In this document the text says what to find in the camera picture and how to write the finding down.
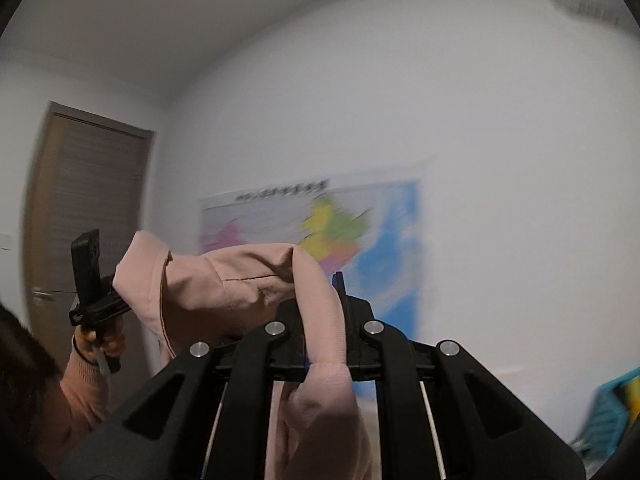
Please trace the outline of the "person's left hand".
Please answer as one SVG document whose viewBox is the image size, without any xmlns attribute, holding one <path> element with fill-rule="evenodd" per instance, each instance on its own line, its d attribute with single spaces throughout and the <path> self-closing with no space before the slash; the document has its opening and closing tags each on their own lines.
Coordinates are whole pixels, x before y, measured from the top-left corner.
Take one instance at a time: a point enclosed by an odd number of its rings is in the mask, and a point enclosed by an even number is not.
<svg viewBox="0 0 640 480">
<path fill-rule="evenodd" d="M 110 358 L 120 358 L 126 349 L 126 335 L 122 317 L 114 319 L 114 323 L 103 332 L 88 330 L 87 327 L 76 326 L 74 344 L 79 354 L 90 364 L 96 364 L 96 350 Z"/>
</svg>

